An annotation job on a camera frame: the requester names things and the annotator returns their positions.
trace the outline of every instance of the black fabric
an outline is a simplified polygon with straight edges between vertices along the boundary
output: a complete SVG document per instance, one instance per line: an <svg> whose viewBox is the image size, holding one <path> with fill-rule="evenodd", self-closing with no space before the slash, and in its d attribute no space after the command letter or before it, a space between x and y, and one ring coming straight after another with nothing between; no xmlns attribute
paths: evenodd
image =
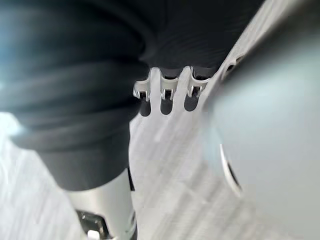
<svg viewBox="0 0 320 240"><path fill-rule="evenodd" d="M0 111L60 187L129 166L135 81L149 67L215 72L263 0L1 0Z"/></svg>

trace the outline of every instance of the metal clip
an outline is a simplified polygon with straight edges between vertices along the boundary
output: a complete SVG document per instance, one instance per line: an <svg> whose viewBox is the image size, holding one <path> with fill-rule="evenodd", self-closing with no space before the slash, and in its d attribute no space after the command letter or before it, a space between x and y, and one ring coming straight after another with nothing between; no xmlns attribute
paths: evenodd
<svg viewBox="0 0 320 240"><path fill-rule="evenodd" d="M140 100L145 99L148 102L150 100L150 92L150 75L146 80L135 82L133 87L133 96Z"/></svg>
<svg viewBox="0 0 320 240"><path fill-rule="evenodd" d="M169 99L172 101L174 99L174 95L177 91L179 78L176 77L174 79L167 79L163 76L162 72L160 74L160 94L163 100L166 100L166 93L170 92Z"/></svg>
<svg viewBox="0 0 320 240"><path fill-rule="evenodd" d="M207 78L205 80L197 80L194 77L194 68L192 66L190 67L190 71L191 71L191 74L189 77L189 82L187 87L187 95L191 98L194 92L194 89L198 88L196 97L199 98L203 90L206 88L210 78Z"/></svg>

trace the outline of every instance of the white tile floor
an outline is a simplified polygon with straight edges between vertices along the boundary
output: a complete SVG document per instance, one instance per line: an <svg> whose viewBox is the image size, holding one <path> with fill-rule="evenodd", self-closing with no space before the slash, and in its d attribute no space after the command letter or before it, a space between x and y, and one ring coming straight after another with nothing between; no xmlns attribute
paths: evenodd
<svg viewBox="0 0 320 240"><path fill-rule="evenodd" d="M267 0L227 61L252 46L293 2ZM292 239L266 224L252 206L236 199L202 160L199 108L193 113L183 110L187 76L184 71L172 114L163 116L158 110L159 73L153 71L152 114L138 116L131 125L139 240ZM41 161L8 141L6 131L14 126L11 116L1 114L0 125L0 238L80 239L76 215Z"/></svg>

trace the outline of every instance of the black sleeve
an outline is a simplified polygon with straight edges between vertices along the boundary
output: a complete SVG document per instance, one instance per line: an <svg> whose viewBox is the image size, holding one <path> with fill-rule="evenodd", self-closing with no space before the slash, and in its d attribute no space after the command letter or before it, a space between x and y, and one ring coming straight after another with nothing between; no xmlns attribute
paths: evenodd
<svg viewBox="0 0 320 240"><path fill-rule="evenodd" d="M35 150L63 189L101 186L128 167L133 86L149 71L142 48L88 3L0 3L0 111L20 123L13 142Z"/></svg>

